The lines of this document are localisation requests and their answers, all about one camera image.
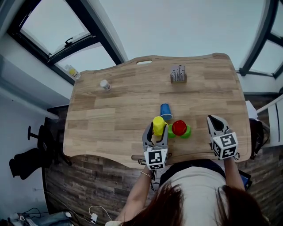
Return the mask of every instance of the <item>bracelet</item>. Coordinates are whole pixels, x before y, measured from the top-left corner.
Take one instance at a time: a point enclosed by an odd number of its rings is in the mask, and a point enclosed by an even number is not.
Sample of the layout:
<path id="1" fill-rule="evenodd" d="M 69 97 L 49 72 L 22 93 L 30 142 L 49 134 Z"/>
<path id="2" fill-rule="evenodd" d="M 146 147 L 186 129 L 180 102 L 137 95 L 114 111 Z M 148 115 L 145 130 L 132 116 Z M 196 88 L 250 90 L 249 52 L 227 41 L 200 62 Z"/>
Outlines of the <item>bracelet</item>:
<path id="1" fill-rule="evenodd" d="M 148 173 L 145 173 L 145 172 L 141 172 L 142 174 L 144 174 L 144 175 L 146 175 L 146 176 L 148 176 L 148 177 L 150 177 L 151 178 L 151 180 L 152 180 L 152 176 L 151 175 L 149 175 Z"/>

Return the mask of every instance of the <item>wooden table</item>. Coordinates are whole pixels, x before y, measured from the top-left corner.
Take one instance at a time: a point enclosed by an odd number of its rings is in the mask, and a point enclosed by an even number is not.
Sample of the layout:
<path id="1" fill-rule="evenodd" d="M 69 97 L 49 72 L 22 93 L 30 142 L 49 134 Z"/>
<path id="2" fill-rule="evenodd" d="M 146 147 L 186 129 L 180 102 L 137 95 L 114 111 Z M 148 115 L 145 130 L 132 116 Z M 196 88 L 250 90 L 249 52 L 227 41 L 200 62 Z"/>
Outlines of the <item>wooden table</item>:
<path id="1" fill-rule="evenodd" d="M 152 60 L 149 64 L 137 62 Z M 185 65 L 187 83 L 171 84 L 172 65 Z M 99 84 L 106 79 L 110 91 Z M 64 153 L 91 154 L 132 168 L 143 158 L 142 134 L 168 103 L 173 123 L 191 126 L 189 139 L 169 139 L 168 164 L 215 159 L 210 149 L 207 115 L 227 120 L 239 142 L 239 161 L 251 155 L 249 118 L 244 95 L 230 58 L 223 53 L 196 57 L 145 56 L 99 71 L 84 71 L 76 82 L 68 110 Z"/>

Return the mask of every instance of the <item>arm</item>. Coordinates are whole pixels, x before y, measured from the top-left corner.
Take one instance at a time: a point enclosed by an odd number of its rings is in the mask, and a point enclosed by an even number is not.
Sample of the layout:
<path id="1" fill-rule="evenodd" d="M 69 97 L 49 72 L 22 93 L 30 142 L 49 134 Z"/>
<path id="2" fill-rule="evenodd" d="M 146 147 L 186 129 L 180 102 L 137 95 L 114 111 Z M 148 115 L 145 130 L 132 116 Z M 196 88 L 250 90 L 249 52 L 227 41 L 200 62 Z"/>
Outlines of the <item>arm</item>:
<path id="1" fill-rule="evenodd" d="M 245 190 L 244 183 L 233 158 L 224 159 L 226 184 L 230 187 Z"/>
<path id="2" fill-rule="evenodd" d="M 152 175 L 151 170 L 149 170 L 147 166 L 143 169 L 143 172 Z M 129 221 L 133 219 L 140 210 L 143 209 L 147 194 L 149 193 L 150 182 L 151 178 L 141 173 L 138 181 L 135 183 L 128 196 L 124 208 L 119 216 L 115 219 L 116 221 Z"/>

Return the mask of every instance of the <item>small white cup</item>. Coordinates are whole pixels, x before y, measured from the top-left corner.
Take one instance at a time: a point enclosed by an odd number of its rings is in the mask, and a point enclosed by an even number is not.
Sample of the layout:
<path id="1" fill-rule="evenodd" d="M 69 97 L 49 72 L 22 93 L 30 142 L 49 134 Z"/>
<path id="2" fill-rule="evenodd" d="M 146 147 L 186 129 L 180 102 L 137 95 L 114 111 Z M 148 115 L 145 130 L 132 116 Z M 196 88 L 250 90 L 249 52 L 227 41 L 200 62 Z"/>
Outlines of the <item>small white cup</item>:
<path id="1" fill-rule="evenodd" d="M 100 86 L 105 90 L 110 90 L 112 88 L 112 85 L 110 85 L 105 79 L 100 82 Z"/>

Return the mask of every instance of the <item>blue cup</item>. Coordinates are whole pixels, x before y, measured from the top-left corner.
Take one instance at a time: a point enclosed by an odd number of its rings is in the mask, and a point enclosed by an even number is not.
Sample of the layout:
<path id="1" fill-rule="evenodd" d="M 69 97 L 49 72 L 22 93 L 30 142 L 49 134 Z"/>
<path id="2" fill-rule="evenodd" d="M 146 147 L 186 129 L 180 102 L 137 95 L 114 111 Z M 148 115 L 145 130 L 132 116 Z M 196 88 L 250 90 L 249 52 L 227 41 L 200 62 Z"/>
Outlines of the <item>blue cup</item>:
<path id="1" fill-rule="evenodd" d="M 164 121 L 168 121 L 173 118 L 171 114 L 169 104 L 161 104 L 160 105 L 160 116 L 164 119 Z"/>

